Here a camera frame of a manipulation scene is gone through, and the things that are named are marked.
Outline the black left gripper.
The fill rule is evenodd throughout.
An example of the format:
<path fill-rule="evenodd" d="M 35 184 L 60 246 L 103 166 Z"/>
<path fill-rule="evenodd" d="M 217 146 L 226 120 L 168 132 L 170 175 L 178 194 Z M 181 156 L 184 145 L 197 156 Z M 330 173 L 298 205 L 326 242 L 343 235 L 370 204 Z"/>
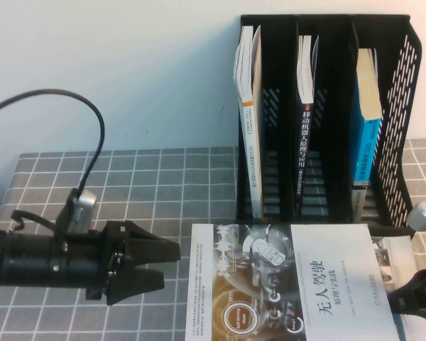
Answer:
<path fill-rule="evenodd" d="M 96 269 L 86 298 L 106 297 L 107 305 L 165 288 L 161 271 L 136 266 L 180 260 L 177 242 L 158 237 L 129 220 L 108 221 L 94 246 Z"/>

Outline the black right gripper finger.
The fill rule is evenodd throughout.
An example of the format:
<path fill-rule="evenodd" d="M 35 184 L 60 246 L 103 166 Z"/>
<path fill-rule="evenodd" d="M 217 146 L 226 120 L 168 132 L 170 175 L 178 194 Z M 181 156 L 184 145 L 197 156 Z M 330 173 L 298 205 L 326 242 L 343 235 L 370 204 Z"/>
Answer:
<path fill-rule="evenodd" d="M 426 319 L 426 269 L 417 271 L 402 287 L 388 294 L 393 313 Z"/>

